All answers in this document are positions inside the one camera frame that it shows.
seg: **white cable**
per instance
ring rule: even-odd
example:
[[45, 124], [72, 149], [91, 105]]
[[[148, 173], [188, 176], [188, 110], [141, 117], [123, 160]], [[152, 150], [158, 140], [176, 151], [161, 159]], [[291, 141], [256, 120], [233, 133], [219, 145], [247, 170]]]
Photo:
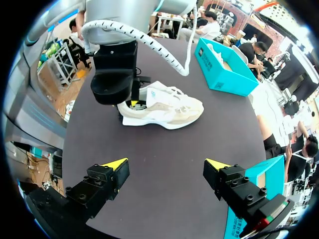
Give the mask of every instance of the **white cable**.
[[155, 51], [157, 54], [159, 54], [162, 58], [164, 58], [165, 61], [167, 61], [182, 76], [187, 76], [189, 74], [191, 45], [193, 42], [193, 38], [195, 35], [196, 26], [197, 26], [197, 7], [196, 6], [194, 7], [193, 12], [195, 15], [195, 19], [193, 21], [194, 26], [193, 26], [193, 30], [192, 30], [191, 36], [189, 38], [189, 43], [187, 46], [187, 55], [186, 55], [186, 61], [185, 61], [184, 67], [177, 61], [177, 59], [172, 54], [170, 54], [170, 52], [165, 47], [163, 47], [155, 39], [149, 37], [147, 34], [137, 30], [136, 28], [133, 28], [133, 27], [128, 26], [128, 25], [121, 23], [121, 22], [116, 22], [116, 21], [111, 21], [111, 20], [90, 21], [82, 27], [82, 37], [84, 39], [85, 53], [90, 53], [90, 42], [88, 39], [89, 29], [103, 28], [103, 29], [107, 29], [107, 30], [113, 30], [116, 32], [123, 33], [127, 36], [130, 36], [131, 38], [134, 38], [135, 40], [138, 40], [139, 42], [147, 45], [153, 51]]

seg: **brick wall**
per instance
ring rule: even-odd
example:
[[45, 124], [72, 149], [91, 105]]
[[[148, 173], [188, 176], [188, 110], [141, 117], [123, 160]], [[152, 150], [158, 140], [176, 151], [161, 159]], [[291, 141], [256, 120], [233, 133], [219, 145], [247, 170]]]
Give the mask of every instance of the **brick wall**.
[[[204, 0], [203, 6], [205, 7], [205, 9], [212, 2], [213, 1], [211, 0]], [[224, 1], [221, 1], [221, 0], [218, 1], [218, 5], [222, 7], [224, 5]], [[245, 22], [246, 22], [246, 19], [248, 18], [248, 15], [244, 13], [242, 10], [240, 10], [239, 8], [232, 5], [230, 2], [227, 2], [224, 8], [231, 11], [237, 16], [237, 22], [235, 26], [230, 28], [228, 32], [230, 34], [236, 35], [236, 33], [239, 30], [242, 30], [245, 27]], [[279, 32], [277, 32], [276, 30], [274, 30], [272, 27], [268, 25], [266, 25], [266, 27], [262, 29], [252, 18], [249, 18], [247, 20], [247, 23], [254, 26], [255, 28], [257, 28], [258, 30], [260, 30], [261, 32], [263, 32], [264, 34], [266, 34], [268, 37], [270, 37], [273, 40], [273, 44], [270, 46], [268, 53], [266, 54], [266, 57], [274, 57], [275, 55], [278, 55], [281, 53], [281, 50], [279, 49], [279, 45], [284, 40], [284, 36], [282, 36]]]

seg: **metal rack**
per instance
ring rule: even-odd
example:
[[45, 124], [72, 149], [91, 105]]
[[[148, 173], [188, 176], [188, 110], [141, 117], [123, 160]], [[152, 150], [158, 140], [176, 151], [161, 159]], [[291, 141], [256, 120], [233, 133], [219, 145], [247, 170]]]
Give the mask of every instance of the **metal rack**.
[[[62, 57], [64, 55], [62, 55], [63, 51], [66, 52], [67, 56], [68, 56], [68, 60], [70, 61], [70, 64], [65, 63], [65, 61], [62, 60]], [[73, 81], [78, 81], [80, 80], [79, 78], [76, 78], [76, 66], [74, 64], [74, 61], [72, 59], [71, 53], [69, 51], [69, 48], [67, 46], [66, 43], [63, 43], [63, 45], [61, 46], [61, 48], [59, 48], [56, 53], [54, 53], [49, 59], [48, 61], [53, 61], [53, 63], [55, 64], [55, 67], [58, 71], [58, 73], [56, 71], [53, 70], [53, 72], [55, 72], [55, 75], [57, 76], [58, 80], [60, 80], [60, 89], [64, 89], [65, 87], [63, 87], [63, 84], [67, 85], [67, 89], [69, 89], [71, 83]]]

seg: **ceiling light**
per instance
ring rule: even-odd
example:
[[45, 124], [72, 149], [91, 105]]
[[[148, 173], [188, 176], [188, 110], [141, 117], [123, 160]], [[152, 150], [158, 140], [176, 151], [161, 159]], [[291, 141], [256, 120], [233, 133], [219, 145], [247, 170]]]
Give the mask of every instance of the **ceiling light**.
[[247, 5], [242, 6], [241, 9], [242, 9], [245, 13], [250, 13], [250, 12], [251, 12], [250, 7], [247, 6]]

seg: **table surface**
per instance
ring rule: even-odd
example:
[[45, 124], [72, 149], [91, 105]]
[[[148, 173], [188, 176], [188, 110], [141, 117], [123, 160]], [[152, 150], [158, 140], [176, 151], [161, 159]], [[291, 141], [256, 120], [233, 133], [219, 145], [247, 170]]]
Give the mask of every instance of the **table surface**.
[[[186, 42], [157, 39], [182, 64]], [[142, 75], [176, 86], [203, 102], [193, 124], [177, 130], [159, 125], [123, 126], [113, 106], [98, 104], [90, 89], [94, 67], [76, 99], [63, 152], [63, 184], [74, 186], [95, 163], [129, 158], [130, 176], [114, 201], [87, 225], [123, 239], [221, 239], [227, 204], [205, 181], [204, 159], [251, 167], [265, 160], [262, 136], [248, 98], [210, 90], [192, 46], [190, 74], [181, 76], [139, 44]]]

